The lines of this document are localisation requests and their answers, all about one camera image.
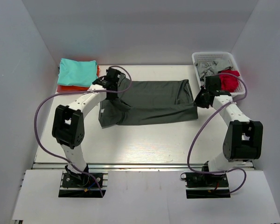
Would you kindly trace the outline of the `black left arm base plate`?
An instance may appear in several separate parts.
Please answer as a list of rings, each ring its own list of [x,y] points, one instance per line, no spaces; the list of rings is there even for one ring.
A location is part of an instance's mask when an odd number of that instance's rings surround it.
[[[81,181],[70,174],[63,172],[58,197],[59,198],[103,198],[107,190],[107,173],[92,173],[99,183],[98,185],[92,177],[87,176]]]

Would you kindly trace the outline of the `dark grey t-shirt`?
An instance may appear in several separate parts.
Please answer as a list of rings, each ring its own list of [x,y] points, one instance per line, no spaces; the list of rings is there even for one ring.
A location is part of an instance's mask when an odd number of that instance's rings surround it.
[[[100,103],[102,128],[140,126],[198,119],[197,106],[187,79],[180,81],[132,81],[122,78],[117,99]]]

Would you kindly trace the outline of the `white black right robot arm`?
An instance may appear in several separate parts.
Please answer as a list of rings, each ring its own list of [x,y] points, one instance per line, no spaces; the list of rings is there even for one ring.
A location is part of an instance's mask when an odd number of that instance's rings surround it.
[[[230,92],[221,87],[218,75],[205,78],[204,85],[198,93],[197,107],[212,107],[227,125],[222,152],[205,163],[201,174],[202,182],[212,186],[218,181],[218,174],[231,170],[242,162],[257,160],[261,156],[263,124],[247,117],[237,106]]]

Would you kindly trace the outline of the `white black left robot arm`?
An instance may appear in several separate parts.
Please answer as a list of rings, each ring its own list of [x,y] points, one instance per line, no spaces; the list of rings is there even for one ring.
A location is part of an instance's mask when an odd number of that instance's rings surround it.
[[[81,148],[85,136],[84,119],[102,101],[118,98],[118,82],[122,75],[121,71],[108,68],[106,75],[97,78],[78,99],[68,105],[59,105],[55,110],[52,136],[64,150],[68,160],[66,170],[78,186],[89,182],[88,166]]]

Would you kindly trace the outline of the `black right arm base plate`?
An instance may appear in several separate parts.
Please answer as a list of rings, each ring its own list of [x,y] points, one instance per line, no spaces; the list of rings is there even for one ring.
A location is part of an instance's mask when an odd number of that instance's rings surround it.
[[[186,185],[187,199],[230,198],[230,189],[226,173],[199,174],[184,172],[180,175]]]

